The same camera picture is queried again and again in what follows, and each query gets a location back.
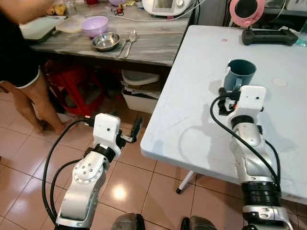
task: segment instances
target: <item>person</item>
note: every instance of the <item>person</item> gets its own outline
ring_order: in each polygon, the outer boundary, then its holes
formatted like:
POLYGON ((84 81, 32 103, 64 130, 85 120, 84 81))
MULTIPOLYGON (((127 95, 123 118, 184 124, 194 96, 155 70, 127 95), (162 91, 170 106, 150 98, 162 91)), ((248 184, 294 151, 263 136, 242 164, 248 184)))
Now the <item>person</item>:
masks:
POLYGON ((46 13, 53 0, 0 0, 0 85, 14 97, 17 111, 34 127, 36 133, 48 122, 60 135, 68 123, 61 122, 48 97, 48 89, 35 57, 23 38, 20 23, 27 23, 46 13), (42 117, 40 121, 32 105, 42 117))

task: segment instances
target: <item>stainless steel bowl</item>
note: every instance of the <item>stainless steel bowl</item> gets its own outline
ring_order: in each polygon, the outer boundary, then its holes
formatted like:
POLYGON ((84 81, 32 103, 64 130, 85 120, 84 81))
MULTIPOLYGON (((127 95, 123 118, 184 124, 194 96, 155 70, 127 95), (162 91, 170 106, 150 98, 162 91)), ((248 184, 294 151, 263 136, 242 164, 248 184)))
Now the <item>stainless steel bowl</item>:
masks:
POLYGON ((120 36, 116 33, 104 33, 93 39, 93 46, 99 51, 109 51, 119 44, 120 36))

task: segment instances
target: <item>pink ring light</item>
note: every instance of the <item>pink ring light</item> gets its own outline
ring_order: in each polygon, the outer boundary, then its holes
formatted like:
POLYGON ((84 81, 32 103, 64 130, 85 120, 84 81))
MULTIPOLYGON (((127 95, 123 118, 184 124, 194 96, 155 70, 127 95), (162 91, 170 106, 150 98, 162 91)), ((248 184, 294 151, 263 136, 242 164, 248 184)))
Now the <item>pink ring light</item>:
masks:
POLYGON ((241 18, 236 14, 235 8, 239 1, 241 0, 232 0, 230 3, 229 11, 231 18, 235 24, 243 27, 249 27, 250 25, 254 24, 256 21, 258 21, 259 18, 262 16, 264 11, 265 0, 257 0, 258 6, 256 11, 247 18, 241 18))

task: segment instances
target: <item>blue mug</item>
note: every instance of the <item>blue mug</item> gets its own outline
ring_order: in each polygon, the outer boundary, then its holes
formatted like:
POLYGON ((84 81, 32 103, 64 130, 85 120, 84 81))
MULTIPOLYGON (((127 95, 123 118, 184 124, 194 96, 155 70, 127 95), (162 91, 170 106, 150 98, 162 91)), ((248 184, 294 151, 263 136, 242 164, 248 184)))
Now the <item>blue mug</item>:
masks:
POLYGON ((226 91, 238 91, 243 85, 249 85, 256 72, 256 66, 243 59, 231 60, 226 69, 224 88, 226 91))

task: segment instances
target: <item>power cord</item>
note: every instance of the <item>power cord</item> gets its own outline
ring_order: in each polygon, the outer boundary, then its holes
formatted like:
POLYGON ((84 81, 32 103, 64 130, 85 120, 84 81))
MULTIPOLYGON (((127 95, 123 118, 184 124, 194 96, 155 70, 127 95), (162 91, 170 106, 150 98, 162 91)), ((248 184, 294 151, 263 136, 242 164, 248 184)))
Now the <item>power cord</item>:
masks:
POLYGON ((79 122, 86 122, 87 119, 86 118, 81 118, 78 119, 74 122, 72 122, 69 126, 66 127, 66 129, 63 131, 63 133, 59 136, 59 138, 56 140, 56 142, 54 142, 52 148, 49 151, 49 154, 46 158, 46 163, 45 163, 45 167, 44 167, 44 173, 43 173, 43 179, 42 179, 42 197, 43 197, 43 203, 45 206, 45 209, 50 217, 50 219, 52 220, 52 222, 55 224, 56 223, 56 216, 54 216, 52 210, 49 207, 48 201, 47 201, 47 196, 46 196, 46 177, 47 177, 47 170, 48 170, 48 165, 49 165, 49 161, 52 155, 53 150, 55 149, 55 147, 57 146, 57 144, 61 141, 62 137, 67 133, 67 131, 75 124, 79 123, 79 122))
POLYGON ((196 7, 202 5, 206 0, 202 0, 199 4, 197 4, 196 6, 194 6, 193 8, 191 8, 189 11, 185 12, 184 14, 180 15, 177 18, 172 18, 172 19, 164 19, 164 20, 137 20, 137 19, 133 19, 133 18, 127 18, 127 17, 123 17, 123 16, 115 16, 115 15, 111 15, 111 14, 92 14, 92 15, 87 15, 86 17, 90 17, 90 16, 107 16, 107 17, 113 17, 113 18, 121 18, 121 19, 127 19, 130 21, 134 21, 134 22, 143 22, 143 23, 154 23, 154 22, 169 22, 169 21, 174 21, 177 20, 179 18, 182 18, 183 16, 187 15, 188 13, 190 13, 192 10, 194 10, 196 7))
POLYGON ((280 10, 279 14, 274 19, 277 19, 282 14, 284 7, 286 6, 286 3, 287 3, 287 0, 284 0, 282 9, 280 10))
POLYGON ((197 16, 196 25, 198 25, 198 21, 200 20, 200 14, 201 14, 201 4, 200 4, 200 0, 197 0, 197 3, 198 3, 198 16, 197 16))
POLYGON ((273 151, 273 153, 275 155, 276 164, 277 164, 277 178, 278 178, 278 181, 280 183, 281 170, 280 170, 280 161, 279 161, 278 153, 277 153, 276 149, 274 148, 274 146, 270 142, 265 140, 265 143, 272 149, 272 151, 273 151))
POLYGON ((60 174, 60 172, 61 172, 64 168, 66 168, 67 166, 69 166, 69 165, 71 165, 71 164, 76 164, 76 163, 78 163, 80 160, 81 160, 81 159, 77 159, 77 160, 70 161, 70 162, 67 162, 66 164, 62 165, 62 167, 60 167, 60 168, 57 170, 56 174, 55 174, 54 177, 53 177, 53 180, 52 180, 52 183, 51 183, 51 189, 50 189, 50 206, 51 206, 51 210, 52 210, 52 212, 53 212, 53 215, 54 215, 55 217, 57 217, 58 214, 57 214, 57 210, 56 210, 55 204, 54 204, 54 187, 55 187, 55 185, 56 185, 56 181, 57 181, 58 175, 60 174))
POLYGON ((210 106, 210 115, 212 117, 212 119, 220 126, 222 127, 224 130, 226 130, 228 133, 230 133, 233 137, 235 137, 236 139, 238 139, 242 144, 244 144, 250 151, 252 151, 264 164, 265 166, 268 167, 269 171, 271 172, 273 178, 274 178, 274 181, 276 183, 276 187, 277 187, 277 190, 280 192, 281 191, 281 188, 280 188, 280 179, 278 178, 278 176, 276 175, 274 169, 269 165, 269 163, 253 148, 251 147, 246 141, 244 141, 239 135, 237 135, 234 131, 232 131, 231 129, 229 129, 227 126, 223 125, 218 119, 216 119, 214 113, 213 113, 213 107, 215 105, 215 103, 222 99, 222 98, 226 98, 227 96, 225 95, 221 95, 221 96, 218 96, 217 98, 214 99, 214 101, 211 103, 211 106, 210 106))

